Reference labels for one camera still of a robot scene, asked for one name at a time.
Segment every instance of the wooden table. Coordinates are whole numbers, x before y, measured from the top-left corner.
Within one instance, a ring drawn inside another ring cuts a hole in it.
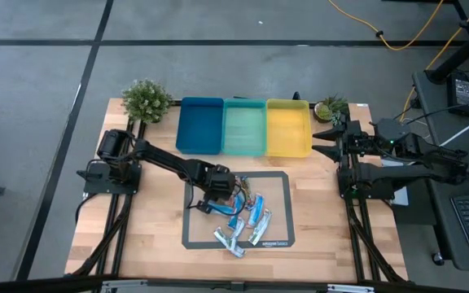
[[[368,106],[350,104],[349,107],[353,120],[360,120],[363,130],[373,133],[368,125]],[[142,163],[141,185],[134,196],[125,238],[120,271],[122,277],[271,282],[357,281],[344,201],[339,197],[336,166],[331,160],[316,151],[303,159],[182,155],[175,148],[179,112],[180,107],[172,107],[159,124],[148,125],[144,138],[175,155],[223,164],[234,172],[284,171],[289,176],[296,242],[287,248],[251,249],[243,259],[237,259],[222,249],[185,249],[182,245],[184,184],[173,173]],[[125,129],[127,120],[121,100],[110,99],[101,135],[107,129]],[[314,119],[311,125],[313,132],[331,127],[321,125]],[[379,157],[365,157],[363,160],[380,164]],[[67,273],[79,268],[102,238],[110,198],[110,195],[97,195],[81,209],[66,264]],[[368,200],[367,203],[375,244],[397,273],[407,278],[392,211],[379,200]],[[115,243],[112,243],[105,272],[111,270],[114,248]],[[363,245],[362,257],[366,276],[370,278]]]

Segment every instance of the black metal frame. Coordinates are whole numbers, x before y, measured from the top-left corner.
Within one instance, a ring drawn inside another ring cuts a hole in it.
[[[458,9],[458,13],[461,19],[464,19],[463,12],[461,13],[462,8],[457,0],[450,0]],[[106,5],[103,10],[103,15],[99,22],[97,33],[95,34],[94,39],[0,39],[0,46],[90,46],[90,54],[88,56],[84,71],[81,76],[81,82],[79,89],[75,95],[74,103],[72,110],[70,111],[67,122],[63,131],[63,136],[59,142],[58,148],[55,153],[55,159],[51,165],[51,168],[48,172],[47,181],[45,182],[40,204],[37,207],[37,216],[34,219],[33,228],[31,233],[27,237],[27,242],[24,245],[23,253],[18,259],[20,263],[19,268],[15,273],[15,279],[17,282],[13,283],[0,283],[0,289],[10,287],[14,288],[27,288],[24,291],[34,291],[37,288],[40,288],[41,284],[47,284],[51,282],[52,284],[58,284],[57,279],[46,279],[46,280],[28,280],[30,269],[33,265],[33,259],[35,257],[39,241],[42,236],[42,231],[50,211],[50,206],[53,202],[53,197],[57,184],[59,182],[60,173],[66,159],[68,152],[68,147],[72,139],[73,131],[77,123],[77,117],[79,116],[81,106],[85,97],[85,92],[90,80],[91,73],[94,68],[95,60],[99,52],[100,46],[383,46],[383,42],[380,40],[377,41],[327,41],[327,40],[103,40],[104,30],[107,26],[107,21],[112,11],[114,0],[107,0]],[[390,42],[393,46],[403,46],[408,41],[392,41]],[[412,46],[443,46],[446,41],[417,41],[414,42]],[[462,46],[467,44],[463,41],[453,41],[450,43],[451,46]],[[174,106],[180,106],[180,101],[177,101]],[[107,215],[107,224],[106,230],[109,231],[112,227],[112,219],[115,218],[116,209],[118,205],[119,195],[112,195],[112,201],[110,204],[109,213]],[[368,218],[366,200],[359,200],[360,212],[363,219],[363,231],[362,233],[368,235],[372,239],[370,220]],[[348,215],[349,222],[351,221],[351,215]],[[103,280],[117,280],[119,266],[121,262],[121,252],[124,246],[125,240],[125,231],[127,229],[127,222],[121,227],[118,241],[116,254],[114,255],[113,260],[113,270],[112,275],[98,275],[91,277],[72,277],[62,279],[63,284],[77,283],[85,284],[87,287],[89,284],[91,286],[95,284],[102,284]],[[351,243],[353,245],[353,254],[355,258],[356,272],[358,285],[368,286],[388,286],[388,284],[382,282],[371,282],[366,281],[364,277],[362,259],[359,247],[359,240],[357,238],[357,231],[350,227]],[[97,272],[102,273],[104,271],[104,264],[107,258],[107,249],[103,256],[100,258],[97,264]],[[372,277],[374,280],[379,279],[378,266],[370,257],[370,267],[372,269]],[[210,282],[210,281],[182,281],[182,280],[150,280],[150,284],[155,286],[206,286],[206,287],[221,287],[228,289],[240,289],[239,283],[233,282]],[[88,290],[92,288],[98,288],[99,286],[88,287]],[[308,290],[325,290],[327,284],[319,283],[262,283],[262,282],[245,282],[241,286],[242,289],[308,289]],[[421,286],[418,286],[418,290],[424,289]]]

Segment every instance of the yellow bin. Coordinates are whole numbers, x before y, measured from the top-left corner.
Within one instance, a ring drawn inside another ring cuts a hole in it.
[[[304,158],[313,145],[309,103],[267,100],[267,155]]]

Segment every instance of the black table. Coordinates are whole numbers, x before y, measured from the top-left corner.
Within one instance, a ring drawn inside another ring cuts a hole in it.
[[[424,72],[416,72],[413,79],[425,113],[447,107],[446,84],[431,83]],[[469,118],[441,112],[427,117],[427,124],[433,142],[441,144],[467,127]],[[447,144],[446,147],[462,149],[469,153],[469,131]],[[436,213],[437,225],[434,227],[441,255],[445,259],[451,259],[458,269],[469,270],[469,246],[451,203],[454,196],[469,195],[469,177],[460,186],[450,186],[430,180],[427,184]]]

